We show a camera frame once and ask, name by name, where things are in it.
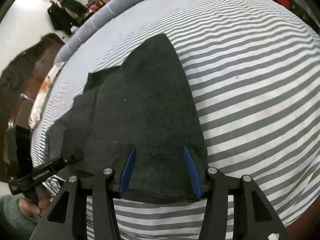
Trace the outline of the green sleeve forearm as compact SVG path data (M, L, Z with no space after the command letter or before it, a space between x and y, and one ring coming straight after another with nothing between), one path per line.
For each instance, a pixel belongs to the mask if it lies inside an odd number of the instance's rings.
M20 198L1 196L1 239L30 239L37 225L36 220L22 213Z

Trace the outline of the left hand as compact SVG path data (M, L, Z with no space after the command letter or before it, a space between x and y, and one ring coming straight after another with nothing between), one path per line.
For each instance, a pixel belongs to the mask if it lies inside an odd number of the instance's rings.
M51 203L52 195L44 186L38 186L36 188L36 194L39 198L37 204L32 203L27 198L20 198L18 201L18 206L21 213L28 217L42 215Z

